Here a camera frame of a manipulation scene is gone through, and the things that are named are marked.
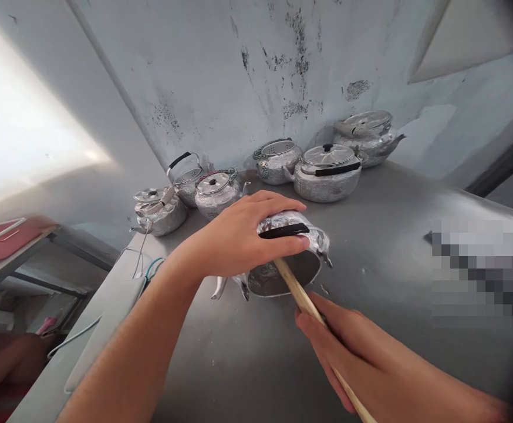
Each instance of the kettle lid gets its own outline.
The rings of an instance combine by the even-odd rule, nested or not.
[[[359,113],[345,119],[345,125],[363,127],[364,129],[374,129],[383,126],[393,120],[390,112],[385,110],[371,110],[369,112]]]
[[[231,180],[231,176],[226,173],[214,173],[203,178],[196,191],[201,196],[212,195],[225,188]]]
[[[355,152],[350,147],[341,144],[324,144],[306,151],[303,161],[313,166],[336,167],[352,160],[354,156]]]
[[[162,188],[145,188],[133,196],[133,199],[139,203],[152,204],[163,202],[168,203],[174,195],[174,187],[166,185]]]

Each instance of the teapot spout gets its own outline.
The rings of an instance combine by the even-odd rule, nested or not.
[[[389,155],[393,150],[396,149],[397,145],[402,141],[404,138],[407,138],[405,134],[398,135],[396,137],[389,136],[383,143],[382,148],[378,151],[378,154],[387,156]]]
[[[244,197],[248,194],[248,187],[250,184],[250,182],[245,182],[245,184],[243,185],[243,191],[241,192],[241,197]]]
[[[214,294],[211,296],[212,300],[219,300],[221,298],[221,294],[225,290],[225,284],[227,284],[227,278],[218,276],[217,277],[217,286],[215,288]]]
[[[282,166],[282,170],[284,171],[284,176],[286,179],[288,179],[290,182],[293,182],[295,180],[293,174],[290,172],[287,166]]]

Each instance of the wooden chopstick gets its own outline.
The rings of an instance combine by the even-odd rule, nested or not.
[[[317,311],[317,308],[315,308],[314,303],[311,301],[309,296],[303,290],[302,286],[299,284],[296,277],[293,275],[286,261],[283,258],[277,258],[276,260],[274,260],[274,264],[278,268],[280,275],[282,275],[283,279],[286,281],[286,285],[288,285],[288,288],[290,289],[290,292],[296,300],[296,304],[298,305],[299,309],[303,313],[307,313],[310,316],[315,317],[315,319],[318,322],[320,322],[323,326],[329,329],[329,327],[325,324],[323,318]],[[332,369],[335,373],[335,376],[337,376],[337,379],[339,380],[340,384],[343,385],[343,389],[345,390],[346,395],[352,402],[352,405],[355,406],[356,412],[360,416],[360,419],[362,419],[364,423],[376,423],[376,420],[372,417],[372,415],[366,409],[366,407],[364,407],[364,405],[360,402],[358,397],[355,395],[354,391],[350,388],[349,384],[346,383],[346,381],[343,379],[338,370],[334,367],[332,367]]]

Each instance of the metal table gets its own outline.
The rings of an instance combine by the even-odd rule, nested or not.
[[[251,187],[254,192],[261,186]],[[272,189],[296,197],[291,185]],[[508,398],[513,329],[433,326],[432,249],[424,235],[433,220],[507,220],[513,219],[513,210],[385,163],[364,171],[348,199],[308,203],[305,215],[331,236],[334,264],[332,270],[323,268],[311,290],[360,310],[452,376]],[[191,211],[175,233],[162,239],[148,236],[147,259],[167,256],[204,224]],[[138,248],[141,237],[136,235],[130,245]],[[131,278],[136,260],[132,251],[122,255],[71,334],[109,306],[110,284]],[[214,289],[215,278],[206,278],[194,299],[153,421],[358,421],[342,408],[296,328],[290,296],[252,296],[245,302],[237,285],[229,283],[214,301]],[[68,399],[63,386],[89,337],[83,335],[54,356],[10,422],[55,420]]]

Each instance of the black mold stain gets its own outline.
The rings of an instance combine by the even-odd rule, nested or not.
[[[241,49],[241,57],[243,57],[243,66],[245,67],[245,70],[249,72],[249,52],[245,46]]]
[[[161,102],[158,105],[151,104],[153,107],[153,113],[151,114],[151,121],[157,127],[162,127],[163,123],[166,124],[167,127],[167,135],[170,135],[170,131],[168,128],[172,128],[174,133],[178,136],[178,139],[182,139],[182,131],[180,130],[180,125],[178,124],[178,119],[174,116],[172,107],[161,99]]]
[[[317,25],[317,50],[319,50],[319,53],[323,51],[323,44],[321,44],[321,19]]]
[[[284,54],[280,57],[275,55],[274,57],[269,58],[264,47],[262,48],[262,52],[264,53],[264,57],[266,60],[266,64],[268,65],[268,69],[270,69],[271,71],[276,72],[278,69],[282,69],[286,63],[288,63],[288,61],[286,60],[286,55],[284,55]]]
[[[274,4],[268,4],[268,14],[270,15],[270,20],[274,21]]]
[[[300,103],[290,101],[287,105],[283,105],[282,111],[284,112],[284,120],[289,119],[293,115],[305,115],[308,118],[309,105],[302,106]]]
[[[235,36],[239,38],[239,30],[237,29],[237,25],[233,20],[233,16],[229,15],[229,18],[231,19],[231,28],[233,29],[233,33],[235,33]]]
[[[346,100],[353,101],[358,100],[362,94],[370,89],[370,82],[365,79],[361,79],[355,82],[351,82],[346,88]]]
[[[305,48],[305,25],[302,18],[302,9],[299,8],[298,12],[294,16],[290,16],[290,13],[287,12],[286,24],[292,28],[296,34],[296,48],[298,50],[296,68],[292,75],[298,73],[303,79],[309,70],[309,61],[305,58],[307,49]]]

